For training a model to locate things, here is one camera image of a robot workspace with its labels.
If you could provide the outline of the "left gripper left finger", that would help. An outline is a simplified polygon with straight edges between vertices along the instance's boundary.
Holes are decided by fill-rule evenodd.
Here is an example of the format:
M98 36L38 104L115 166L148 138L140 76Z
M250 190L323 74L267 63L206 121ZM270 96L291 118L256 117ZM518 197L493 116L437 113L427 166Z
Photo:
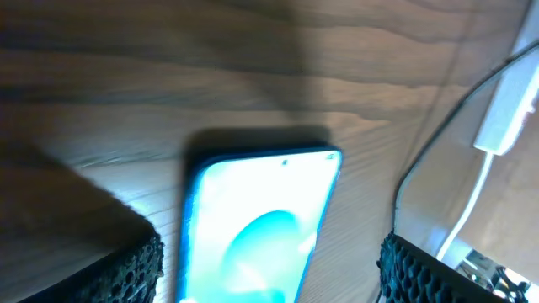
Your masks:
M21 303L152 303L163 247L159 234L148 233Z

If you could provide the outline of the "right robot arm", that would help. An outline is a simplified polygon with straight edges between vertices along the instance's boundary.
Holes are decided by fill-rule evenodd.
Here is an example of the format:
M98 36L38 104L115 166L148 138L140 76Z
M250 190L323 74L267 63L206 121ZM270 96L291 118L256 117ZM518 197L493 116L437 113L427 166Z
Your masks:
M538 302L538 286L510 268L472 250L456 271L507 302Z

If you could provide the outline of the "blue Galaxy smartphone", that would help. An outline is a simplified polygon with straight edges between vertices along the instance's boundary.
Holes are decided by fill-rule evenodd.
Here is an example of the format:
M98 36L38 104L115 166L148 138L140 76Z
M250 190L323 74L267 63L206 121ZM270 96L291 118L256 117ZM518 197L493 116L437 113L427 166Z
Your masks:
M295 303L340 175L333 146L237 152L191 173L176 302Z

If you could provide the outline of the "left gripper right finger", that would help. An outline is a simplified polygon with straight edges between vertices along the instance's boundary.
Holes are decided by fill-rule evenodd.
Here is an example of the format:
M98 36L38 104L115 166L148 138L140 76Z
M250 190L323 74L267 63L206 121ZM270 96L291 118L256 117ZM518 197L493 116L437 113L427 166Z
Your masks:
M392 232L381 244L376 266L381 297L387 302L506 302Z

